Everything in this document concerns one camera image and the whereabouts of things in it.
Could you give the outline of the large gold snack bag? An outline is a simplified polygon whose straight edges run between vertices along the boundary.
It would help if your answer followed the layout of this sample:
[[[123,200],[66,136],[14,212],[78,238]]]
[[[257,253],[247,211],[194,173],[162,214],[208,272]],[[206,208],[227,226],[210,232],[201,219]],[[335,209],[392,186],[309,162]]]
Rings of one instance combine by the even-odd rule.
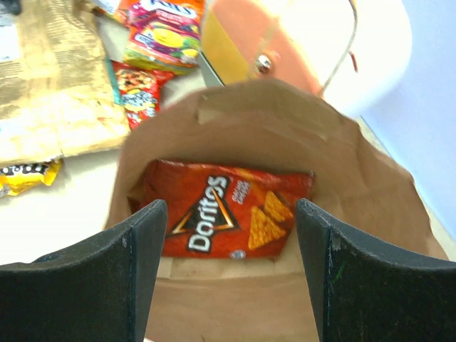
[[[88,1],[1,9],[1,164],[120,146],[130,129]]]

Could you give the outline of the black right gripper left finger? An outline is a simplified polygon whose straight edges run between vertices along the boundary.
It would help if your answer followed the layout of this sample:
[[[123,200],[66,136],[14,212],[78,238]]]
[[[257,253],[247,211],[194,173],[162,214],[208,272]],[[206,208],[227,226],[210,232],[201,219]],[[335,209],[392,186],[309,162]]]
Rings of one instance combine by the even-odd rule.
[[[3,341],[142,341],[167,226],[156,200],[121,223],[1,267]]]

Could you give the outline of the red Doritos chip bag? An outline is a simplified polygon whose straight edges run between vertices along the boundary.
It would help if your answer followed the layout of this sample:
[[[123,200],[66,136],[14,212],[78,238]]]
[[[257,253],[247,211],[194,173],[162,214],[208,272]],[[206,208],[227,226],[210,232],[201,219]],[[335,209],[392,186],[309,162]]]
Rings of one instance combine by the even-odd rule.
[[[312,172],[155,160],[145,171],[140,204],[167,204],[165,257],[275,259],[294,227],[296,203],[310,198],[314,178]]]

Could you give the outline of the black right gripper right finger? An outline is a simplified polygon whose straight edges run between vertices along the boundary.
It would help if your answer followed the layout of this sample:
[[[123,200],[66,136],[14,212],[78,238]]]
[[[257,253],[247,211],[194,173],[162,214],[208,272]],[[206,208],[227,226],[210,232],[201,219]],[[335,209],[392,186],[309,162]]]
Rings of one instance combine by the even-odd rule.
[[[455,263],[394,246],[307,199],[296,228],[320,341],[453,341]]]

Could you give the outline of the red paper bag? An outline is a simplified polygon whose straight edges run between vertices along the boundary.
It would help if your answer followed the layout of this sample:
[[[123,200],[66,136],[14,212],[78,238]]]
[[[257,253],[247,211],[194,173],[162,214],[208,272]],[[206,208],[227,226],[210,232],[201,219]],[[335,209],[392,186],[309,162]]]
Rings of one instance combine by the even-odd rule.
[[[125,140],[108,225],[130,214],[159,157],[316,173],[312,202],[394,246],[447,260],[411,174],[356,121],[277,79],[192,93]],[[297,234],[276,260],[163,259],[146,335],[153,341],[317,341]]]

